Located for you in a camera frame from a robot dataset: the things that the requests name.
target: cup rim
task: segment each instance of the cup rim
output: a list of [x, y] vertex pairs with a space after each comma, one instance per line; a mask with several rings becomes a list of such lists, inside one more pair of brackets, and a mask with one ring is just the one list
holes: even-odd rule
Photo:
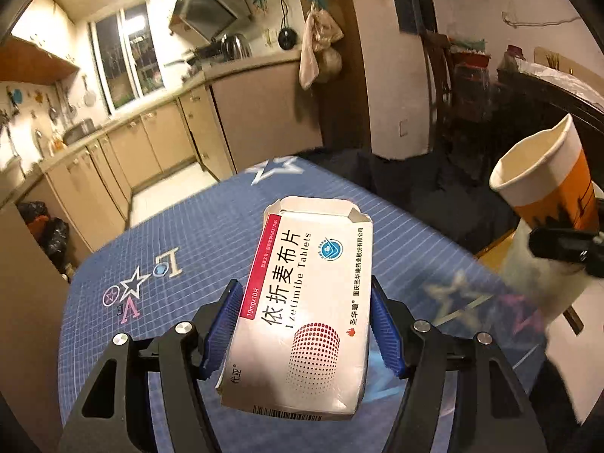
[[[523, 172], [519, 173], [517, 176], [513, 177], [512, 179], [507, 180], [503, 184], [493, 185], [493, 181], [494, 181], [493, 177], [496, 174], [499, 175], [500, 170], [501, 170], [501, 161], [503, 160], [503, 158], [505, 158], [507, 155], [509, 155], [511, 152], [515, 151], [516, 149], [522, 147], [523, 144], [527, 143], [535, 135], [543, 133], [543, 132], [546, 132], [546, 131], [553, 131], [554, 129], [556, 129], [558, 126], [560, 126], [564, 122], [566, 122], [566, 125], [564, 126], [564, 129], [562, 130], [560, 136], [554, 142], [554, 144], [552, 144], [552, 146], [543, 154], [543, 156], [538, 161], [536, 161], [528, 169], [526, 169]], [[497, 192], [505, 189], [506, 187], [508, 187], [513, 182], [516, 182], [519, 178], [527, 176], [527, 175], [533, 173], [534, 171], [536, 171], [537, 169], [539, 169], [544, 163], [548, 162], [550, 160], [550, 158], [552, 158], [552, 156], [554, 156], [554, 154], [558, 151], [558, 149], [560, 149], [560, 147], [562, 146], [562, 144], [566, 140], [567, 135], [569, 134], [569, 130], [570, 130], [571, 126], [573, 126], [573, 125], [575, 125], [575, 123], [573, 122], [573, 116], [572, 116], [572, 114], [566, 114], [566, 116], [564, 116], [564, 118], [557, 125], [555, 125], [554, 127], [549, 128], [549, 129], [542, 129], [541, 131], [538, 131], [535, 134], [531, 134], [530, 136], [525, 137], [524, 139], [522, 139], [518, 143], [516, 143], [514, 146], [512, 146], [506, 152], [506, 154], [503, 155], [499, 159], [499, 161], [497, 162], [497, 165], [493, 169], [493, 172], [491, 172], [490, 178], [488, 179], [488, 186], [491, 188], [491, 190], [493, 190], [494, 192], [497, 193]]]

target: blue tablecloth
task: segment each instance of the blue tablecloth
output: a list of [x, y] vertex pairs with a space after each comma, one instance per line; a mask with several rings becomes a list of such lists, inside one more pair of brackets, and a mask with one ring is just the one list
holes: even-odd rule
[[[470, 254], [431, 228], [354, 184], [297, 157], [261, 163], [128, 230], [77, 271], [65, 307], [59, 352], [63, 422], [99, 355], [117, 332], [158, 336], [219, 298], [231, 278], [246, 283], [268, 204], [286, 196], [348, 199], [371, 216], [373, 274], [386, 294], [416, 318], [450, 334], [487, 330], [525, 389], [544, 359], [535, 309]], [[371, 336], [367, 385], [349, 422], [308, 423], [255, 416], [220, 406], [216, 372], [201, 384], [225, 452], [378, 453], [397, 413], [405, 382], [386, 369]], [[448, 373], [433, 452], [446, 452], [455, 404]], [[158, 448], [172, 451], [159, 376], [149, 378]]]

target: red stripe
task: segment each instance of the red stripe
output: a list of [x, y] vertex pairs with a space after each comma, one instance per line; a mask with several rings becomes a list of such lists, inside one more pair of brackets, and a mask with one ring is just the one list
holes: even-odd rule
[[243, 318], [253, 320], [256, 317], [258, 300], [260, 299], [262, 285], [264, 284], [267, 275], [268, 261], [271, 259], [271, 254], [273, 253], [275, 236], [277, 235], [280, 222], [280, 216], [270, 214], [264, 231], [262, 232], [260, 243], [256, 249], [254, 263], [252, 264], [252, 272], [250, 272], [248, 284], [245, 287], [241, 313], [239, 314], [239, 316], [242, 316]]

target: kitchen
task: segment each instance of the kitchen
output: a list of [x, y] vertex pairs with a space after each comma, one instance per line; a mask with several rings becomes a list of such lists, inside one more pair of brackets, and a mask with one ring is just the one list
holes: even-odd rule
[[[185, 197], [321, 146], [301, 2], [283, 4], [34, 0], [0, 51], [1, 205], [46, 203], [75, 269]], [[298, 37], [280, 45], [285, 11]]]

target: window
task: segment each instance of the window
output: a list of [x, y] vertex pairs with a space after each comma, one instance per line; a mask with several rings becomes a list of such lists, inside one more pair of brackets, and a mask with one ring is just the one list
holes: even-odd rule
[[164, 87], [145, 3], [92, 22], [91, 31], [99, 78], [111, 113]]

